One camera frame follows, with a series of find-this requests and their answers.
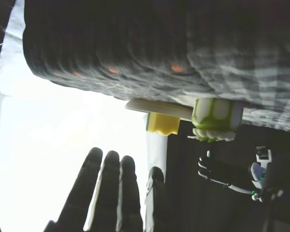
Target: white backdrop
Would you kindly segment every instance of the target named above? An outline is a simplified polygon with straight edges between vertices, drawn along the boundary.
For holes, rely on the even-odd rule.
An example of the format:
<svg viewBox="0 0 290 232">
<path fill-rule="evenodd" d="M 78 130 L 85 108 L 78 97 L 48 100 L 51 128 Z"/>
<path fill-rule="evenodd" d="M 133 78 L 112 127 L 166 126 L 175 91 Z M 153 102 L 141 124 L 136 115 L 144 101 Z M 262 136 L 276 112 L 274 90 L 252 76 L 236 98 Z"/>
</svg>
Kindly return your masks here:
<svg viewBox="0 0 290 232">
<path fill-rule="evenodd" d="M 125 110 L 125 101 L 34 76 L 23 55 L 23 10 L 17 0 L 0 55 L 2 231 L 42 232 L 56 220 L 94 146 L 134 158 L 144 206 L 148 170 L 165 173 L 167 138 L 147 133 L 146 115 Z"/>
</svg>

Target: orange dot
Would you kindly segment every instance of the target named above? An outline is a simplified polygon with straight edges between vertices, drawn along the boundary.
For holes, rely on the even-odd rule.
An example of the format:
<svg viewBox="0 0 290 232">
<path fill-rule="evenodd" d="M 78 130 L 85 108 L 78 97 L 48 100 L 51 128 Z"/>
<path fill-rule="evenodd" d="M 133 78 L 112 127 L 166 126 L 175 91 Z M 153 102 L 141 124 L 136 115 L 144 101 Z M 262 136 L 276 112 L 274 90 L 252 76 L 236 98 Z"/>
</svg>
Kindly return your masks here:
<svg viewBox="0 0 290 232">
<path fill-rule="evenodd" d="M 184 68 L 179 66 L 178 64 L 172 64 L 171 69 L 176 73 L 182 73 L 184 71 Z"/>
<path fill-rule="evenodd" d="M 119 73 L 119 71 L 116 68 L 108 68 L 108 71 L 110 73 L 114 73 L 114 74 L 118 74 Z"/>
<path fill-rule="evenodd" d="M 81 77 L 82 75 L 79 72 L 73 72 L 75 76 Z"/>
</svg>

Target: checkered fabric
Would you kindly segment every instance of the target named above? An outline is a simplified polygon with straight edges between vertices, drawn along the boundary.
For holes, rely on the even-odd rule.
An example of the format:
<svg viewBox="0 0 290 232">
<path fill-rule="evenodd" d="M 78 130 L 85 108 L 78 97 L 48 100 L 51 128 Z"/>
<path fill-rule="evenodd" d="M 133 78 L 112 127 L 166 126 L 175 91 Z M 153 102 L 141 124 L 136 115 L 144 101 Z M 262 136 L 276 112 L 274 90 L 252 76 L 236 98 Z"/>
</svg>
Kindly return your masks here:
<svg viewBox="0 0 290 232">
<path fill-rule="evenodd" d="M 27 63 L 54 83 L 238 100 L 246 123 L 290 131 L 290 0 L 36 0 L 25 22 Z"/>
</svg>

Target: plaid tablecloth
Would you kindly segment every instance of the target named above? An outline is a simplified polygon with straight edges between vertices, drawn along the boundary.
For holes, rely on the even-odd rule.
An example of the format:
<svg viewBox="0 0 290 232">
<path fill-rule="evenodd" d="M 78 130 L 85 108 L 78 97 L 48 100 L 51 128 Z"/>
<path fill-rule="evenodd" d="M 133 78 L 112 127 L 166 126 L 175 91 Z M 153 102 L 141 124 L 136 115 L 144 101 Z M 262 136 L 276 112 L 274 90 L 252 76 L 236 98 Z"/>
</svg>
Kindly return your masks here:
<svg viewBox="0 0 290 232">
<path fill-rule="evenodd" d="M 239 100 L 246 123 L 290 131 L 290 0 L 37 0 L 25 22 L 27 63 L 54 83 Z"/>
</svg>

